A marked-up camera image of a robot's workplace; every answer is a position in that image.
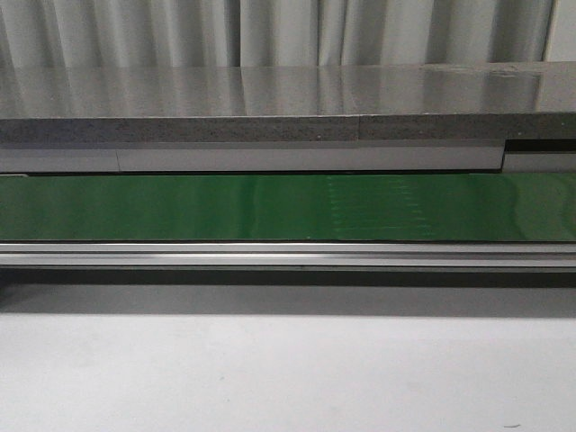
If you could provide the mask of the grey conveyor rear guard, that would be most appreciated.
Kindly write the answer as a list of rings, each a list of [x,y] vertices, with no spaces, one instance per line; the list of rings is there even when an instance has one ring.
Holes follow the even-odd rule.
[[[574,139],[8,142],[4,175],[33,173],[572,172]]]

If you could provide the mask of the aluminium conveyor front rail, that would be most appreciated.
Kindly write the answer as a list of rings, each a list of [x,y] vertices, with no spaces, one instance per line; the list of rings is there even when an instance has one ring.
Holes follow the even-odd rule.
[[[6,268],[233,268],[384,271],[575,270],[565,243],[4,242]]]

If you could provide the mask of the green conveyor belt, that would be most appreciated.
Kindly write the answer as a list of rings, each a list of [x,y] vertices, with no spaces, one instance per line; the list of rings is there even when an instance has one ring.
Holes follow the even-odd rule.
[[[42,175],[1,180],[26,241],[572,242],[572,174]]]

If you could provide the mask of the white pleated curtain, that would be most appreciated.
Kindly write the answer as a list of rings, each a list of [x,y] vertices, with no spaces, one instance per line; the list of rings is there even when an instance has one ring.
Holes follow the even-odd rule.
[[[573,60],[572,1],[4,1],[1,64],[260,67]]]

